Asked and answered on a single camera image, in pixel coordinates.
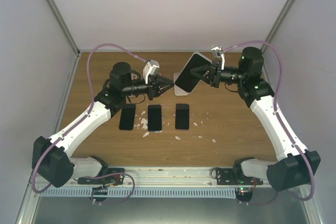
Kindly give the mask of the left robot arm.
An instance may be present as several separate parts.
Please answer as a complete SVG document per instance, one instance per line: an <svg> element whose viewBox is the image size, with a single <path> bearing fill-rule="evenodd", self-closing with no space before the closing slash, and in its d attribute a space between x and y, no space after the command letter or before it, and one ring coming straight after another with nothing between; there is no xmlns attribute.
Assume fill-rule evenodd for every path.
<svg viewBox="0 0 336 224"><path fill-rule="evenodd" d="M93 131L127 105L128 97L147 95L152 100L174 86L172 79L157 73L158 68L156 61L148 61L141 77L128 63L116 63L102 90L92 97L87 109L49 138L40 136L33 147L31 186L34 192L43 192L35 185L38 175L56 188L73 178L93 180L96 184L106 182L108 164L102 159L95 156L73 158L72 155ZM138 76L137 79L132 79L132 75Z"/></svg>

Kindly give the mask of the bare black phone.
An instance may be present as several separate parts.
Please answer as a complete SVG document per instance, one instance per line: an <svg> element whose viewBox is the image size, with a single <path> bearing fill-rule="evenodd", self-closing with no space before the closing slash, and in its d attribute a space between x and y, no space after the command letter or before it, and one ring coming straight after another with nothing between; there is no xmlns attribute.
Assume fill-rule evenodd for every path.
<svg viewBox="0 0 336 224"><path fill-rule="evenodd" d="M199 52L193 53L174 81L175 86L187 93L191 93L211 65L212 61L203 54Z"/></svg>

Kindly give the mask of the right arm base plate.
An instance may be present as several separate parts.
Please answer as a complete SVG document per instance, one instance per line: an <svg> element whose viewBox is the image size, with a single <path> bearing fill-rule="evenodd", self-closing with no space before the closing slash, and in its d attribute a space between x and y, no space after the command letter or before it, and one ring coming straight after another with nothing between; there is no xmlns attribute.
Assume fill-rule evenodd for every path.
<svg viewBox="0 0 336 224"><path fill-rule="evenodd" d="M264 182L258 178L243 177L242 179L237 179L232 168L214 167L209 174L212 179L216 180L217 185L254 186L264 184Z"/></svg>

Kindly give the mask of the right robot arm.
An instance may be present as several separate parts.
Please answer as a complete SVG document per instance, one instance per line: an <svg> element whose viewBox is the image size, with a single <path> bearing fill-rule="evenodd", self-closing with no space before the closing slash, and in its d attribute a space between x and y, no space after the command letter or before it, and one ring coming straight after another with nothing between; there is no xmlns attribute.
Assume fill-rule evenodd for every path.
<svg viewBox="0 0 336 224"><path fill-rule="evenodd" d="M260 161L253 157L236 160L233 180L240 185L251 177L266 180L276 191L309 184L314 189L314 174L320 164L318 152L309 151L295 136L275 100L276 96L262 77L263 53L255 47L243 49L238 67L224 65L221 48L212 49L215 60L209 65L195 67L191 74L212 87L221 82L236 84L237 92L257 116L276 153L276 162Z"/></svg>

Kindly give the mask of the cream cased phone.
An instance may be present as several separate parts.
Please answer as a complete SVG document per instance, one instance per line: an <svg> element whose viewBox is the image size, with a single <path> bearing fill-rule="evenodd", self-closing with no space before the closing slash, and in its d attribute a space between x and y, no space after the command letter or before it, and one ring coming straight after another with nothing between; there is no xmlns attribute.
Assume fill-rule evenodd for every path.
<svg viewBox="0 0 336 224"><path fill-rule="evenodd" d="M174 73L173 74L173 81L176 82L177 78L179 77L179 73ZM188 92L184 91L180 87L178 87L176 84L174 84L174 94L176 96L187 96Z"/></svg>

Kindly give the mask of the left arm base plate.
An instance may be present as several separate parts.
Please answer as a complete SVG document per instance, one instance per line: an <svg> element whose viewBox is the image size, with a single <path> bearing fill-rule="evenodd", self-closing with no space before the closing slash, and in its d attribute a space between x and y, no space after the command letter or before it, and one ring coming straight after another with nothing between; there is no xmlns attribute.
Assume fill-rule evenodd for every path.
<svg viewBox="0 0 336 224"><path fill-rule="evenodd" d="M92 179L92 178L78 178L77 183L79 185L102 185L102 186L117 186L122 185L124 180L123 173L125 172L124 168L107 168L105 171L100 172L97 176L103 176L108 174L114 174L113 176L100 178L100 179Z"/></svg>

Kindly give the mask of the purple phone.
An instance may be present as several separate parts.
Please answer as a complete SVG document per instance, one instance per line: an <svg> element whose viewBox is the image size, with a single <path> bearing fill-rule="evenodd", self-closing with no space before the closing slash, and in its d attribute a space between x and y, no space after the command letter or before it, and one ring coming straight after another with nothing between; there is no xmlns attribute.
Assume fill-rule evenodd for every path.
<svg viewBox="0 0 336 224"><path fill-rule="evenodd" d="M175 128L177 130L188 130L190 120L190 106L188 104L176 104L175 111Z"/></svg>

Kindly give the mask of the blue phone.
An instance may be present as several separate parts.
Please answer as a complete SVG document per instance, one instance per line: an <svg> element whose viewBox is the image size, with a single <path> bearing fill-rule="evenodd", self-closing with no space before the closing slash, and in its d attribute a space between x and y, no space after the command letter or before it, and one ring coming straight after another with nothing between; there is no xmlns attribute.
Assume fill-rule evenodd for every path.
<svg viewBox="0 0 336 224"><path fill-rule="evenodd" d="M151 132L162 130L162 108L159 104L148 106L148 130Z"/></svg>

